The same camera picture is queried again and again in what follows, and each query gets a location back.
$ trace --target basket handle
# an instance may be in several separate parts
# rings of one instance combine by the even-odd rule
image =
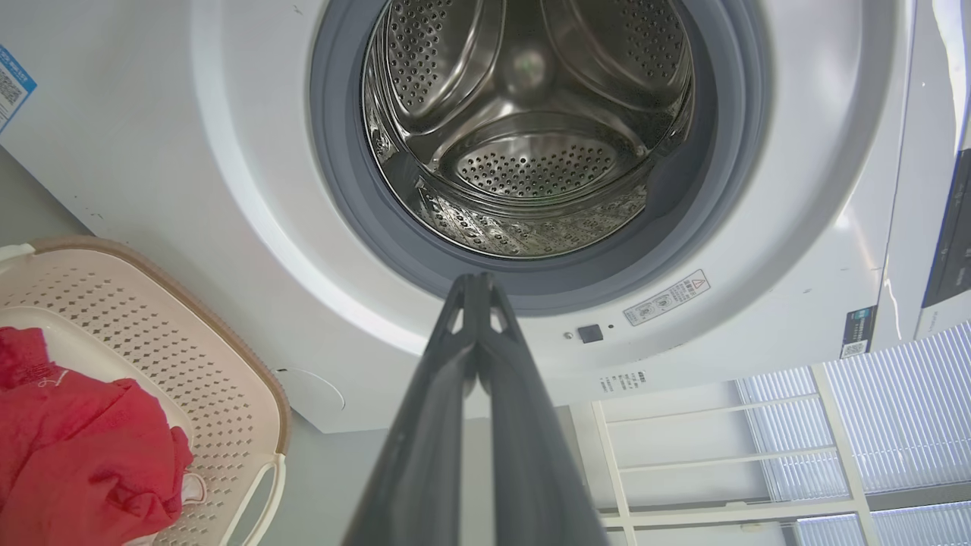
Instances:
[[[14,266],[14,258],[32,254],[34,254],[34,247],[27,244],[0,247],[0,273]]]
[[[260,539],[263,538],[263,534],[270,528],[273,517],[277,514],[277,508],[280,507],[280,500],[284,496],[284,482],[286,481],[286,465],[284,464],[284,459],[285,456],[283,454],[274,454],[273,460],[264,464],[259,471],[259,475],[256,476],[254,483],[258,484],[267,470],[271,467],[274,470],[273,486],[270,488],[270,496],[266,499],[266,506],[263,507],[263,513],[256,520],[256,525],[253,526],[250,534],[243,541],[243,544],[246,546],[259,544]]]

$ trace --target warning label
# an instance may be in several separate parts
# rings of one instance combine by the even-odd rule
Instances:
[[[677,285],[651,299],[638,303],[630,309],[626,309],[623,314],[627,317],[630,325],[643,324],[650,319],[660,317],[711,287],[708,284],[708,279],[705,278],[705,272],[698,269],[682,279]]]
[[[613,394],[614,392],[640,389],[647,383],[648,378],[644,370],[641,370],[620,375],[605,375],[600,378],[600,389],[603,390],[604,394]]]
[[[37,84],[6,48],[0,46],[0,132]]]

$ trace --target red clothing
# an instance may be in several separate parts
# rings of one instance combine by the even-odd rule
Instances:
[[[134,380],[61,368],[39,328],[0,328],[0,544],[115,545],[165,529],[191,462]]]

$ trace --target beige basket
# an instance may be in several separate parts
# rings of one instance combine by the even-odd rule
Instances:
[[[0,326],[45,330],[51,359],[103,381],[134,378],[189,436],[203,503],[155,540],[225,544],[263,474],[274,484],[247,544],[284,489],[289,405],[252,351],[143,257],[94,237],[0,248]]]

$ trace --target gray wall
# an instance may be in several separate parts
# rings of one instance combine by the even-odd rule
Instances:
[[[576,444],[569,410],[557,408]],[[299,415],[286,457],[286,489],[277,517],[263,544],[337,545],[351,521],[386,430],[321,434]],[[492,546],[492,438],[489,419],[465,422],[462,436],[462,546]],[[252,528],[269,489],[269,480],[253,496],[230,544],[240,545]]]
[[[76,233],[88,231],[0,147],[0,246]]]

